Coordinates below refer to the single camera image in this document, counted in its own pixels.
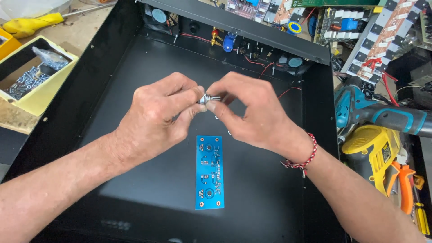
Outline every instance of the yellow screwdriver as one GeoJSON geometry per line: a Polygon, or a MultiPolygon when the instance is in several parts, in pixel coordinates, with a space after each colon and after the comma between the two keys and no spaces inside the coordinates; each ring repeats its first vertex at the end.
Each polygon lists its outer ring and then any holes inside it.
{"type": "Polygon", "coordinates": [[[29,37],[33,35],[40,28],[63,22],[64,18],[66,17],[95,11],[98,9],[106,8],[108,6],[112,6],[114,4],[115,3],[108,3],[93,8],[89,8],[86,10],[76,11],[64,15],[61,15],[60,13],[50,13],[45,16],[34,18],[34,19],[25,19],[25,18],[11,19],[10,21],[2,24],[2,28],[17,39],[29,37]]]}

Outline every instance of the black metal enclosure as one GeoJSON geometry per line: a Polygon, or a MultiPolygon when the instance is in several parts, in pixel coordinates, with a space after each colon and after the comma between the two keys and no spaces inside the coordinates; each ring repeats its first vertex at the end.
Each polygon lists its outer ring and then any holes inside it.
{"type": "MultiPolygon", "coordinates": [[[[271,55],[260,59],[274,62],[271,55]]],[[[10,180],[113,131],[132,94],[181,72],[207,88],[230,71],[271,82],[287,115],[338,157],[330,51],[275,28],[196,0],[118,1],[21,149],[10,180]],[[179,31],[209,39],[212,27],[262,43],[265,53],[289,53],[312,65],[302,75],[264,70],[243,55],[184,35],[146,28],[143,3],[179,15],[179,31]]],[[[232,110],[242,115],[236,101],[232,110]]],[[[210,112],[198,114],[188,138],[157,158],[113,178],[60,215],[35,241],[77,242],[345,242],[329,204],[281,156],[234,140],[210,112]],[[197,135],[223,136],[225,208],[196,211],[197,135]]]]}

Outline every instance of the blue circuit board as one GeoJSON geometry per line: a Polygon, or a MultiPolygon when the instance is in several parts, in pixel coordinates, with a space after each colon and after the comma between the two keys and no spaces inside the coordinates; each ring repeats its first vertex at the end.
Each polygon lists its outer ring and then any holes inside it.
{"type": "Polygon", "coordinates": [[[222,137],[197,136],[195,209],[224,208],[222,137]]]}

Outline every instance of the solder wire spool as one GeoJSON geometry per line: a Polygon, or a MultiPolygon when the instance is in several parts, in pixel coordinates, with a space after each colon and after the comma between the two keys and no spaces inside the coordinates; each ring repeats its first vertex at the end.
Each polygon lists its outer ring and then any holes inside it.
{"type": "Polygon", "coordinates": [[[296,21],[288,22],[288,29],[286,30],[288,34],[296,35],[302,32],[302,26],[296,21]]]}

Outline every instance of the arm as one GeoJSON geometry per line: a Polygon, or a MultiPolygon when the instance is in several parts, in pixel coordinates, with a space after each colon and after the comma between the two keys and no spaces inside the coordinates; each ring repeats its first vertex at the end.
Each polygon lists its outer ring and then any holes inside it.
{"type": "MultiPolygon", "coordinates": [[[[311,155],[312,139],[286,116],[269,82],[229,73],[214,83],[207,94],[225,95],[223,102],[210,101],[207,108],[225,124],[233,138],[278,153],[294,163],[304,163],[311,155]],[[227,106],[234,96],[247,106],[243,118],[227,106]]],[[[305,168],[342,227],[356,240],[424,242],[400,209],[321,147],[305,168]]]]}
{"type": "Polygon", "coordinates": [[[179,73],[143,86],[114,132],[0,185],[0,243],[30,241],[89,191],[184,140],[203,94],[179,73]]]}

